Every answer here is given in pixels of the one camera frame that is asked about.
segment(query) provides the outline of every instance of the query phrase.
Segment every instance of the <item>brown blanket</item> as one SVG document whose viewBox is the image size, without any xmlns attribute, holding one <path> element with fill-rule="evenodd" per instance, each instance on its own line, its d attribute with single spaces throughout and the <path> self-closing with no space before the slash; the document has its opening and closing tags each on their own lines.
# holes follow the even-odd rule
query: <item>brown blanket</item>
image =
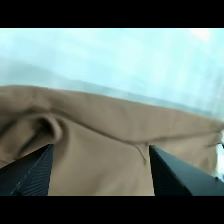
<svg viewBox="0 0 224 224">
<path fill-rule="evenodd" d="M 49 195 L 153 195 L 148 145 L 211 173 L 220 121 L 94 94 L 0 88 L 0 167 L 55 144 Z"/>
</svg>

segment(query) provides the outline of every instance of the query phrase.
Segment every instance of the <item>brown cloth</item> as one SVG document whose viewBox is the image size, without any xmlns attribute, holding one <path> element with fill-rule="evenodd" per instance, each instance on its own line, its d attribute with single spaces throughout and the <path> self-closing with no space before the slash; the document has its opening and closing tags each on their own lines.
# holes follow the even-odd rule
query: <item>brown cloth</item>
<svg viewBox="0 0 224 224">
<path fill-rule="evenodd" d="M 0 88 L 0 167 L 55 144 L 49 195 L 153 195 L 148 145 L 211 173 L 224 124 L 81 92 Z"/>
</svg>

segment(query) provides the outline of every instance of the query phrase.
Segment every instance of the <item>brown garment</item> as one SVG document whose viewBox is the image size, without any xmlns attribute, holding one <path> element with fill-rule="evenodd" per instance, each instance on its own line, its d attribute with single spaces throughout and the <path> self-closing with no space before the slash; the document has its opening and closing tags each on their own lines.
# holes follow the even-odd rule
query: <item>brown garment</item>
<svg viewBox="0 0 224 224">
<path fill-rule="evenodd" d="M 148 145 L 211 173 L 220 121 L 94 94 L 0 88 L 0 167 L 55 144 L 49 195 L 153 195 Z"/>
</svg>

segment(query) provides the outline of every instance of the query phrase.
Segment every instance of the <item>brown fabric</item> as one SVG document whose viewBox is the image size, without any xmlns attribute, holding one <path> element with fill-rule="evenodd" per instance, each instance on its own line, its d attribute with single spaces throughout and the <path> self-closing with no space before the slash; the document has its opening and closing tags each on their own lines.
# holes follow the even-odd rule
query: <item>brown fabric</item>
<svg viewBox="0 0 224 224">
<path fill-rule="evenodd" d="M 49 195 L 153 195 L 148 145 L 211 173 L 220 121 L 39 87 L 0 88 L 0 167 L 55 144 Z"/>
</svg>

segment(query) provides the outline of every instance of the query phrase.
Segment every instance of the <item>black object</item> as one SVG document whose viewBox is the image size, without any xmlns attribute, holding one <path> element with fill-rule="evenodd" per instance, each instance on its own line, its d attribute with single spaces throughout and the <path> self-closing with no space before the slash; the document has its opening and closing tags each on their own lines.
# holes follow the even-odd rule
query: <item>black object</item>
<svg viewBox="0 0 224 224">
<path fill-rule="evenodd" d="M 0 169 L 0 196 L 47 196 L 53 145 L 46 145 Z"/>
<path fill-rule="evenodd" d="M 224 196 L 224 183 L 203 171 L 149 146 L 155 196 Z"/>
</svg>

